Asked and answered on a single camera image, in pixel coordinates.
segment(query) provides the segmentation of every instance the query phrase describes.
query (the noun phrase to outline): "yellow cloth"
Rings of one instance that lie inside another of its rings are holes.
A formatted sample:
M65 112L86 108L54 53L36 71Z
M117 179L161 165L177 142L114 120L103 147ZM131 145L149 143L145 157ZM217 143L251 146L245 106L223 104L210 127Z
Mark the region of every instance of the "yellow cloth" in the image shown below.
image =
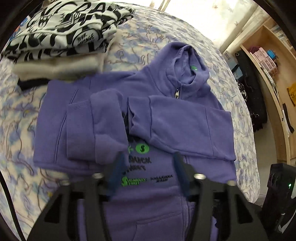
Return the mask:
M296 106L296 83L287 88L287 90L289 92L289 96L291 98L291 101L293 102L293 105Z

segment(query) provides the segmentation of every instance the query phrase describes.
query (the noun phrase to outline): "blue and white bedspread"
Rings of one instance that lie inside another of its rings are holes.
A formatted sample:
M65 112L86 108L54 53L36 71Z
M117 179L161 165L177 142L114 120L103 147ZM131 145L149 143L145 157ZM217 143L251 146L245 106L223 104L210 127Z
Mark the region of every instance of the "blue and white bedspread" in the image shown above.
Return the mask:
M225 110L232 114L238 186L246 198L259 196L259 174L252 123L236 81L213 43L186 22L147 7L134 6L135 17L118 28L119 44L112 46L105 71L140 70L171 41L192 45L210 69L209 85ZM36 120L46 86L21 92L12 63L0 63L0 169L10 190L20 225L28 236L41 210L65 174L34 167ZM0 212L16 233L3 190Z

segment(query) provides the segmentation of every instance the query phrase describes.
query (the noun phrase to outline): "black and white printed shirt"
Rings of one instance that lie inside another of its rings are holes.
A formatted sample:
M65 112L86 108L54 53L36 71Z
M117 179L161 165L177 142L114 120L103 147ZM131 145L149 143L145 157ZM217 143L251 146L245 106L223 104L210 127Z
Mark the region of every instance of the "black and white printed shirt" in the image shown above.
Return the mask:
M1 56L14 62L105 52L117 26L135 9L98 0L55 1L10 39Z

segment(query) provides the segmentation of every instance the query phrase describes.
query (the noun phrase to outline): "zipper pull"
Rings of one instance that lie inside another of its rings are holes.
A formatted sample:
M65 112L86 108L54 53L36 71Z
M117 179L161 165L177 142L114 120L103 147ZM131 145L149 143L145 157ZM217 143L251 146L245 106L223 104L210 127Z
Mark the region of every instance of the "zipper pull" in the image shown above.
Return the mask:
M176 92L175 92L175 98L179 99L179 89L177 89Z

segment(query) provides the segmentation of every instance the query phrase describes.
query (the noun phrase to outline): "pink box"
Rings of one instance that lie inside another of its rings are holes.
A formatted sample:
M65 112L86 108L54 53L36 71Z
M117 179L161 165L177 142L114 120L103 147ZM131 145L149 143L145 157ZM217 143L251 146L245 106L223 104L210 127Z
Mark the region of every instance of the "pink box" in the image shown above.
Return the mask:
M266 59L261 51L255 52L254 55L259 59L260 62Z
M252 54L253 58L256 60L257 63L260 63L259 59L256 57L255 54Z
M263 55L264 55L265 58L268 58L269 57L269 55L265 52L265 50L262 47L259 48L259 50L263 53Z

